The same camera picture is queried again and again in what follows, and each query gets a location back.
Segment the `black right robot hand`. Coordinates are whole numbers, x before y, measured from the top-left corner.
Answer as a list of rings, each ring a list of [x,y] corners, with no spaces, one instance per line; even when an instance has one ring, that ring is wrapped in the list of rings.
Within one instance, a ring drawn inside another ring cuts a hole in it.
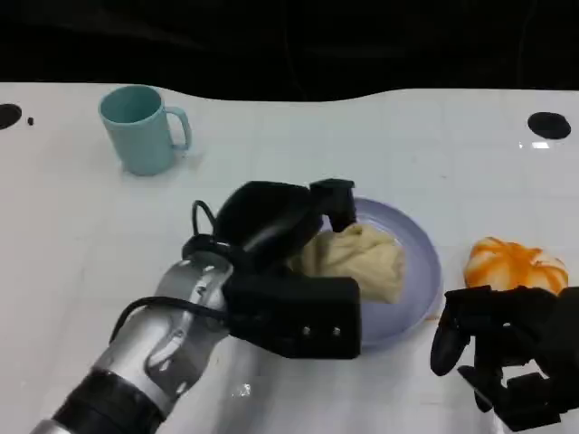
[[[447,292],[430,366],[457,369],[479,409],[514,432],[560,422],[578,407],[578,289]]]

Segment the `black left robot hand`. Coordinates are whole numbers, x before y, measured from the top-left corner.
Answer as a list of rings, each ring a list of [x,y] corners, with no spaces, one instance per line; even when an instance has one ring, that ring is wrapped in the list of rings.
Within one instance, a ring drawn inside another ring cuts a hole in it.
[[[239,250],[252,270],[276,268],[300,253],[325,219],[337,232],[356,222],[354,187],[337,178],[308,186],[251,181],[217,213],[213,236]]]

